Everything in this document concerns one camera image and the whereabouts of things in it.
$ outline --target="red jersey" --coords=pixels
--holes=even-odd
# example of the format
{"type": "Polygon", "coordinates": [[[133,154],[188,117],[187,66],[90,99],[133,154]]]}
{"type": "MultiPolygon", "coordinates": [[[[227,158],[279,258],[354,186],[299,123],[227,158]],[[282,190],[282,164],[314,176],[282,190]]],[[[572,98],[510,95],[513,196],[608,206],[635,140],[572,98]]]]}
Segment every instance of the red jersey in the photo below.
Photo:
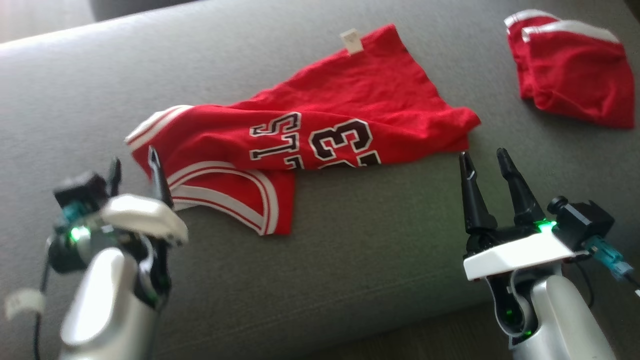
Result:
{"type": "Polygon", "coordinates": [[[163,162],[177,209],[205,205],[259,234],[288,234],[292,169],[402,163],[467,148],[480,124],[452,108],[389,25],[291,79],[230,106],[174,106],[125,139],[150,174],[149,145],[163,162]]]}

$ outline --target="green light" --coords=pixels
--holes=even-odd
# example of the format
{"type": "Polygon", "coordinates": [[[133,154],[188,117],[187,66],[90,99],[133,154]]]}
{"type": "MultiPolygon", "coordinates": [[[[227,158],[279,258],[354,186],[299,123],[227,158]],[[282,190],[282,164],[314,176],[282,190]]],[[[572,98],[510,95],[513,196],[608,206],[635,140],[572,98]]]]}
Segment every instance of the green light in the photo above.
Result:
{"type": "Polygon", "coordinates": [[[91,236],[91,231],[89,231],[85,226],[74,227],[71,229],[71,232],[69,232],[69,237],[74,242],[78,242],[80,239],[87,238],[89,236],[91,236]]]}
{"type": "Polygon", "coordinates": [[[537,222],[536,225],[538,226],[538,230],[540,230],[541,233],[550,233],[551,229],[553,229],[554,226],[556,226],[557,222],[555,221],[541,221],[541,222],[537,222]]]}

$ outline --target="folded red garment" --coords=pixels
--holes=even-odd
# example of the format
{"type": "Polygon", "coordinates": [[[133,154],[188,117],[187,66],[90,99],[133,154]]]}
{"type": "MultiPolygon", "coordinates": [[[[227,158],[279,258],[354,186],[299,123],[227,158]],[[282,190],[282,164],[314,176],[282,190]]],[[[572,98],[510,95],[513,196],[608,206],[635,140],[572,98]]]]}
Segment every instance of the folded red garment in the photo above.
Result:
{"type": "Polygon", "coordinates": [[[291,229],[295,168],[362,167],[467,148],[480,124],[452,108],[388,25],[230,106],[174,106],[125,139],[149,175],[160,155],[176,208],[205,205],[259,234],[291,229]]]}
{"type": "Polygon", "coordinates": [[[633,73],[623,45],[609,30],[556,20],[539,10],[514,14],[505,23],[521,97],[532,97],[550,113],[634,127],[633,73]],[[517,16],[527,12],[532,16],[517,16]]]}

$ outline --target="white striped trim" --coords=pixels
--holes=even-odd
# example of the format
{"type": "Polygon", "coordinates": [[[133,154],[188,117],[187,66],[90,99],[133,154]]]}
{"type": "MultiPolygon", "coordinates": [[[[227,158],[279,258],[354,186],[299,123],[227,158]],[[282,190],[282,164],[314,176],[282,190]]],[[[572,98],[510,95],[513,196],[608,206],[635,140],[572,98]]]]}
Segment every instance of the white striped trim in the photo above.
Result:
{"type": "Polygon", "coordinates": [[[527,9],[527,10],[522,10],[521,12],[516,12],[515,14],[504,19],[504,24],[507,26],[507,29],[509,29],[516,22],[531,19],[533,17],[551,17],[553,19],[560,20],[559,17],[556,17],[555,15],[552,15],[548,12],[544,12],[542,10],[527,9]]]}
{"type": "Polygon", "coordinates": [[[144,145],[151,140],[156,134],[162,130],[164,126],[169,124],[173,119],[181,113],[191,109],[191,105],[177,105],[164,111],[154,113],[142,124],[138,125],[131,134],[124,139],[125,143],[131,148],[131,151],[144,145]]]}
{"type": "Polygon", "coordinates": [[[181,185],[171,191],[175,202],[187,205],[204,205],[220,210],[238,219],[248,227],[260,233],[259,224],[264,223],[262,215],[233,197],[216,190],[197,186],[181,185]]]}
{"type": "Polygon", "coordinates": [[[613,35],[609,30],[596,28],[595,26],[591,26],[589,24],[585,24],[584,22],[576,20],[562,20],[542,26],[531,26],[528,28],[523,28],[522,40],[524,42],[529,42],[531,40],[531,34],[533,33],[553,33],[556,31],[565,31],[568,33],[580,34],[590,38],[596,38],[616,44],[620,43],[618,38],[616,38],[615,35],[613,35]]]}
{"type": "Polygon", "coordinates": [[[224,161],[202,161],[176,171],[167,179],[167,183],[173,195],[173,191],[186,181],[211,173],[234,174],[253,181],[260,191],[262,208],[264,209],[262,222],[258,223],[260,230],[257,231],[261,235],[274,233],[278,225],[278,195],[269,178],[258,170],[239,170],[233,164],[224,161]]]}

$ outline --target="gray couch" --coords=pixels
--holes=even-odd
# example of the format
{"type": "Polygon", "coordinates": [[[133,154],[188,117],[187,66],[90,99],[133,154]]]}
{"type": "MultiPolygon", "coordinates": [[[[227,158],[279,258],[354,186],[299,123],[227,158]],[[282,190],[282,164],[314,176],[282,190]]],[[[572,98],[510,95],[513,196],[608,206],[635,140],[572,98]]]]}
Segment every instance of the gray couch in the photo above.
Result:
{"type": "MultiPolygon", "coordinates": [[[[0,296],[37,285],[58,181],[104,171],[115,155],[125,189],[145,193],[122,140],[151,113],[249,98],[338,51],[340,32],[390,22],[442,97],[482,119],[470,148],[500,223],[513,216],[495,161],[505,147],[541,202],[597,201],[617,219],[612,241],[632,248],[640,135],[519,99],[502,20],[532,7],[611,29],[640,69],[640,26],[622,0],[200,1],[0,45],[0,296]]],[[[455,154],[301,172],[290,236],[261,238],[208,208],[183,212],[191,243],[170,254],[175,287],[156,358],[295,357],[488,300],[461,267],[459,176],[455,154]]],[[[47,359],[79,277],[51,279],[47,359]]],[[[30,359],[32,326],[30,315],[4,323],[0,357],[30,359]]]]}

